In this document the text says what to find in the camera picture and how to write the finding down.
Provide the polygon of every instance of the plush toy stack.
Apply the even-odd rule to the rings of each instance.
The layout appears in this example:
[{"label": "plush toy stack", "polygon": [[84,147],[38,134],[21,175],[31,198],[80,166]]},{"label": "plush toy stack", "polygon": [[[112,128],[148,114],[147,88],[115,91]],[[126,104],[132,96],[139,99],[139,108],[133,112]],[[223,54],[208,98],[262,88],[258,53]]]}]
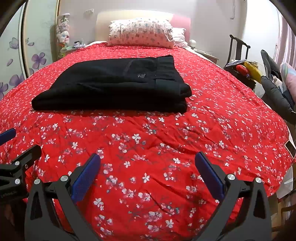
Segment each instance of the plush toy stack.
[{"label": "plush toy stack", "polygon": [[69,20],[63,16],[60,23],[57,25],[57,39],[62,48],[67,47],[68,43],[70,42],[68,22]]}]

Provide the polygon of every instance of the sliding wardrobe door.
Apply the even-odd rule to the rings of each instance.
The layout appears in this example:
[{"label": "sliding wardrobe door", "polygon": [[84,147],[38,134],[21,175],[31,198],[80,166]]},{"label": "sliding wardrobe door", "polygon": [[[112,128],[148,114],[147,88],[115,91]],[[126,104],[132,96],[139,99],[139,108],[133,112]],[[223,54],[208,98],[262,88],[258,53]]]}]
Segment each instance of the sliding wardrobe door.
[{"label": "sliding wardrobe door", "polygon": [[28,0],[24,11],[22,48],[28,76],[57,60],[58,0]]},{"label": "sliding wardrobe door", "polygon": [[24,81],[21,49],[19,48],[22,9],[23,6],[15,13],[0,36],[0,100],[8,91]]}]

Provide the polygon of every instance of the round white lamp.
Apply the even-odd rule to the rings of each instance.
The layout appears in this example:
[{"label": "round white lamp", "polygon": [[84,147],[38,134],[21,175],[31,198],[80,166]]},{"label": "round white lamp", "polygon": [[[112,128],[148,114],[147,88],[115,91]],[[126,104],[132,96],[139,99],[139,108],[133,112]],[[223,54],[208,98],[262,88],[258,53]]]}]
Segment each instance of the round white lamp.
[{"label": "round white lamp", "polygon": [[194,49],[195,46],[196,46],[196,41],[195,41],[194,39],[190,39],[190,40],[189,40],[189,46],[190,46],[192,49]]}]

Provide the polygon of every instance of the bedspread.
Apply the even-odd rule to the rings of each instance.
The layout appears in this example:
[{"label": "bedspread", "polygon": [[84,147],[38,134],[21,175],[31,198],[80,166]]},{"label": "bedspread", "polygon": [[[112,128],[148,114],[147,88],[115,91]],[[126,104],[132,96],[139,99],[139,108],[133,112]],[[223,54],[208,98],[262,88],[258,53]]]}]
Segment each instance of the bedspread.
[{"label": "bedspread", "polygon": [[[183,115],[32,109],[31,100],[76,62],[164,55],[174,56],[192,89]],[[107,240],[188,240],[198,233],[218,205],[194,166],[198,151],[239,179],[261,177],[268,195],[292,163],[284,148],[285,122],[228,72],[179,47],[92,45],[37,71],[0,106],[0,132],[17,131],[0,147],[2,163],[34,144],[42,147],[42,157],[27,171],[28,188],[37,177],[48,182],[70,175],[91,153],[101,157],[100,173],[78,206]]]}]

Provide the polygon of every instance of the wall outlet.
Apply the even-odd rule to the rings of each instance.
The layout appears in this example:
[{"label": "wall outlet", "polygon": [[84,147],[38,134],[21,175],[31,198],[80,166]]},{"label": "wall outlet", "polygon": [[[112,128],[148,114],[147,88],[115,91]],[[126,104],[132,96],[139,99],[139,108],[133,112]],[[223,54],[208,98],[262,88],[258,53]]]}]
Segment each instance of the wall outlet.
[{"label": "wall outlet", "polygon": [[85,13],[88,13],[88,14],[91,14],[91,13],[94,13],[94,9],[92,8],[92,9],[88,9],[88,10],[86,10],[86,11],[84,11]]}]

